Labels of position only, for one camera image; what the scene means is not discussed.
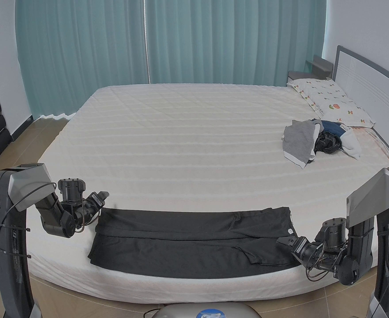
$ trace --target green curtain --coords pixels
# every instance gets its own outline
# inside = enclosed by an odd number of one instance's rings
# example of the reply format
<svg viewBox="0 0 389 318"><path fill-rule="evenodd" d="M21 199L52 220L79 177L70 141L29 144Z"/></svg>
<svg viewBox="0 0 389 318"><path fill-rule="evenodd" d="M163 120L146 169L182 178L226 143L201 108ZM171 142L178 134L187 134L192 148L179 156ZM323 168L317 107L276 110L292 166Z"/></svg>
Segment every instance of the green curtain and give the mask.
<svg viewBox="0 0 389 318"><path fill-rule="evenodd" d="M152 83L283 86L321 56L326 0L146 0Z"/></svg>
<svg viewBox="0 0 389 318"><path fill-rule="evenodd" d="M148 83L143 0L16 0L34 118L72 114L98 89Z"/></svg>

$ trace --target white headboard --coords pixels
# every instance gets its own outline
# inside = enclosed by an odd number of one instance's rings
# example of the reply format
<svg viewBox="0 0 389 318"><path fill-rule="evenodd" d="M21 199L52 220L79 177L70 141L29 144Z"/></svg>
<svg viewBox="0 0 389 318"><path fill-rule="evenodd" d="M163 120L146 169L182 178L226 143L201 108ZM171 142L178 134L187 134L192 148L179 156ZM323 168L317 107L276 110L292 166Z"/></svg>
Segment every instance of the white headboard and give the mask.
<svg viewBox="0 0 389 318"><path fill-rule="evenodd" d="M333 80L371 116L374 130L389 146L389 71L338 46Z"/></svg>

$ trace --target floor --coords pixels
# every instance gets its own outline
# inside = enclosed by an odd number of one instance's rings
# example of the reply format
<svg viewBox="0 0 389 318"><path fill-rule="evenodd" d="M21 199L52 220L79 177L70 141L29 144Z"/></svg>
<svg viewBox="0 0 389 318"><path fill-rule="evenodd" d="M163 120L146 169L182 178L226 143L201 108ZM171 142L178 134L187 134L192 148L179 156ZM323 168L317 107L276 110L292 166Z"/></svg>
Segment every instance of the floor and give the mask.
<svg viewBox="0 0 389 318"><path fill-rule="evenodd" d="M66 123L65 119L39 119L33 122L1 154L0 169L37 162ZM376 268L373 268L350 287L335 283L302 295L247 304L263 318L361 318L367 314L368 299L375 282ZM35 276L31 276L31 287L43 318L142 318L144 312L160 307L158 304L107 301L62 288ZM0 317L3 312L0 297Z"/></svg>

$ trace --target patterned pillow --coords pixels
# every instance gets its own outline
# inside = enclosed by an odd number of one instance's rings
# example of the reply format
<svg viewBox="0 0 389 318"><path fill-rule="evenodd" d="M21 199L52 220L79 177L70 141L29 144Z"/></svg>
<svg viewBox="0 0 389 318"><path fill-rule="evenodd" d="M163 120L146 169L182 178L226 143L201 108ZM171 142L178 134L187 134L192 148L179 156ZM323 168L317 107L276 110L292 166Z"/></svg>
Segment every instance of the patterned pillow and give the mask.
<svg viewBox="0 0 389 318"><path fill-rule="evenodd" d="M300 93L321 120L368 128L375 124L367 112L349 99L331 79L297 79L287 85Z"/></svg>

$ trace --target bed sheet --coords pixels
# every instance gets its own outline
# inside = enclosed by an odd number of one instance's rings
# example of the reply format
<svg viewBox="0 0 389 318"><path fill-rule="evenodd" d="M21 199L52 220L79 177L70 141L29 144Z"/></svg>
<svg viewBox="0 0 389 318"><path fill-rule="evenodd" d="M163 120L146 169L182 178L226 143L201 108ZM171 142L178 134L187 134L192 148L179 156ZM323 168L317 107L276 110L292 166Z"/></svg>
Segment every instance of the bed sheet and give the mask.
<svg viewBox="0 0 389 318"><path fill-rule="evenodd" d="M223 84L152 84L97 90L39 162L53 181L81 178L87 196L108 191L106 206L185 212L290 207L298 235L313 240L323 221L346 216L346 197L389 158L381 142L355 129L359 161L317 153L301 170L284 158L281 136L292 119L315 117L292 88ZM245 301L312 291L302 266L257 276L177 279L96 267L87 255L95 224L71 239L44 232L28 209L30 271L60 286L135 303ZM377 239L372 250L377 262Z"/></svg>

